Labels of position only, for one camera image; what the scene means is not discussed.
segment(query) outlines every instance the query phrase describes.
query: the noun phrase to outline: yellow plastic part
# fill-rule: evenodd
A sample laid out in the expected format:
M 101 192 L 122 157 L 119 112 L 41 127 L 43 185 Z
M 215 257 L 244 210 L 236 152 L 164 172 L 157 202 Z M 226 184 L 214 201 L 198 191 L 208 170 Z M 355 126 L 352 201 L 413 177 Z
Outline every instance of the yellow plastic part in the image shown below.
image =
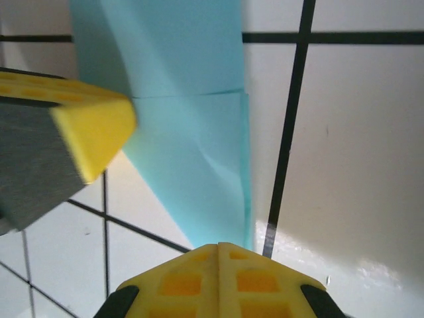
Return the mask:
M 217 318 L 218 248 L 202 246 L 119 286 L 140 289 L 126 318 Z
M 300 286 L 317 280 L 230 243 L 202 246 L 138 275 L 126 318 L 316 318 Z
M 0 94 L 59 104 L 50 114 L 86 184 L 97 179 L 136 127 L 126 96 L 80 81 L 0 72 Z

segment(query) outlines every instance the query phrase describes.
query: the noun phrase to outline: tile floor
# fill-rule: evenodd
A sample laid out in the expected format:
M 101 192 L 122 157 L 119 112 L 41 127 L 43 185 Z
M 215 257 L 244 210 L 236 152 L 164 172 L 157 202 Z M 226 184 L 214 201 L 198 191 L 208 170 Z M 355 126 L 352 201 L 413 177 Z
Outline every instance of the tile floor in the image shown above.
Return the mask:
M 0 0 L 3 35 L 72 33 L 67 0 L 30 2 Z M 424 30 L 424 2 L 406 2 L 320 0 L 312 31 Z M 296 32 L 301 11 L 297 0 L 245 0 L 244 31 Z M 78 76 L 71 43 L 1 49 L 6 67 Z M 258 252 L 295 51 L 245 44 Z M 423 83 L 422 46 L 311 45 L 307 53 L 272 258 L 326 284 L 357 318 L 424 312 Z M 191 248 L 120 152 L 69 202 L 0 237 L 0 317 L 92 317 L 123 280 Z

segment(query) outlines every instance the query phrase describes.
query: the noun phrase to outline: gray foam pad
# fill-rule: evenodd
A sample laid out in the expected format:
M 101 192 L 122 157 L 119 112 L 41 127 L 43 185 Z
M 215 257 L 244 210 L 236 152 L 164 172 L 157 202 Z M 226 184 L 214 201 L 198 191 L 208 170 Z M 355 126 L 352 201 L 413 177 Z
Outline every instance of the gray foam pad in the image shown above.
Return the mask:
M 49 114 L 55 106 L 0 97 L 0 207 L 19 230 L 84 187 Z

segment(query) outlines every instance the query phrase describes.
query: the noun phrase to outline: folded paper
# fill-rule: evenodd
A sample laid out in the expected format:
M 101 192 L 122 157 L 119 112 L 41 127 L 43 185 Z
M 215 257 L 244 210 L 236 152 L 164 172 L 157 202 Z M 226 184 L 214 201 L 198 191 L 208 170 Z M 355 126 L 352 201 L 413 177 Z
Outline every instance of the folded paper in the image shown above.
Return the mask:
M 240 0 L 71 10 L 80 78 L 132 97 L 138 128 L 124 150 L 188 239 L 251 248 Z

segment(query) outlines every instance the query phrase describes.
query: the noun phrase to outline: black grout line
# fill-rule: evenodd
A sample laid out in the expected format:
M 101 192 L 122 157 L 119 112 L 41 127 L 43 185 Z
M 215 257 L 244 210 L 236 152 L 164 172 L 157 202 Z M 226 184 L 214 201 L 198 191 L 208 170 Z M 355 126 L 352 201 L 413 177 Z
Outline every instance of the black grout line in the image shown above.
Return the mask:
M 103 213 L 107 215 L 107 170 L 103 173 Z M 105 294 L 109 297 L 109 231 L 107 220 L 103 218 L 103 249 L 105 255 Z
M 27 240 L 27 232 L 25 230 L 22 231 L 22 240 L 24 245 L 24 258 L 25 258 L 25 267 L 26 267 L 26 276 L 28 277 L 28 284 L 30 286 L 29 289 L 29 302 L 31 306 L 31 314 L 32 318 L 35 318 L 35 304 L 34 304 L 34 293 L 32 291 L 32 279 L 31 279 L 31 269 L 29 265 L 29 253 L 28 253 L 28 240 Z
M 60 309 L 65 311 L 68 315 L 72 316 L 73 318 L 78 318 L 75 314 L 73 314 L 71 311 L 69 311 L 68 308 L 64 307 L 60 303 L 58 303 L 56 300 L 54 300 L 52 297 L 50 297 L 47 293 L 43 292 L 40 288 L 34 286 L 29 280 L 22 277 L 20 274 L 18 274 L 16 271 L 14 271 L 12 268 L 10 268 L 8 265 L 0 261 L 0 266 L 4 267 L 7 271 L 9 271 L 11 274 L 15 275 L 18 279 L 20 279 L 22 282 L 28 284 L 30 290 L 36 290 L 38 293 L 41 293 L 45 298 L 50 300 L 52 303 L 54 303 L 56 306 L 58 306 Z
M 158 235 L 155 235 L 155 234 L 148 232 L 146 230 L 140 229 L 139 227 L 136 227 L 136 226 L 134 226 L 134 225 L 132 225 L 128 222 L 125 222 L 123 220 L 117 219 L 116 217 L 112 217 L 111 215 L 106 215 L 106 214 L 104 214 L 104 213 L 102 213 L 102 212 L 100 212 L 100 211 L 98 211 L 98 210 L 96 210 L 92 207 L 88 207 L 85 204 L 82 204 L 82 203 L 75 201 L 73 199 L 69 199 L 69 200 L 67 200 L 67 202 L 72 204 L 72 205 L 75 205 L 76 207 L 79 207 L 79 208 L 84 209 L 86 211 L 89 211 L 93 214 L 96 214 L 99 217 L 103 217 L 103 218 L 106 219 L 106 221 L 110 221 L 114 224 L 118 224 L 118 225 L 132 231 L 132 232 L 135 232 L 135 233 L 140 234 L 144 237 L 147 237 L 151 240 L 154 240 L 155 242 L 163 244 L 163 245 L 165 245 L 169 248 L 173 248 L 174 250 L 177 250 L 179 252 L 187 253 L 187 252 L 191 251 L 189 248 L 186 248 L 182 245 L 179 245 L 175 242 L 172 242 L 172 241 L 170 241 L 170 240 L 168 240 L 164 237 L 159 237 Z
M 299 42 L 298 32 L 243 32 L 243 43 L 290 44 Z
M 301 36 L 297 32 L 244 32 L 244 43 L 261 44 L 375 44 L 424 45 L 424 31 L 402 32 L 312 32 Z
M 0 42 L 54 42 L 72 43 L 72 35 L 0 35 Z
M 299 28 L 300 37 L 302 38 L 307 38 L 311 32 L 314 9 L 315 0 L 304 0 Z M 268 216 L 268 226 L 266 227 L 264 250 L 262 252 L 262 255 L 269 258 L 272 257 L 272 251 L 274 249 L 274 242 L 276 239 L 290 148 L 292 147 L 297 106 L 299 105 L 303 71 L 306 63 L 307 48 L 308 43 L 306 42 L 300 42 L 296 45 L 286 116 L 284 118 L 283 134 L 280 145 L 280 154 L 278 156 L 276 179 L 274 182 L 274 190 L 272 191 L 270 214 Z
M 410 32 L 313 32 L 310 44 L 424 45 L 424 31 Z

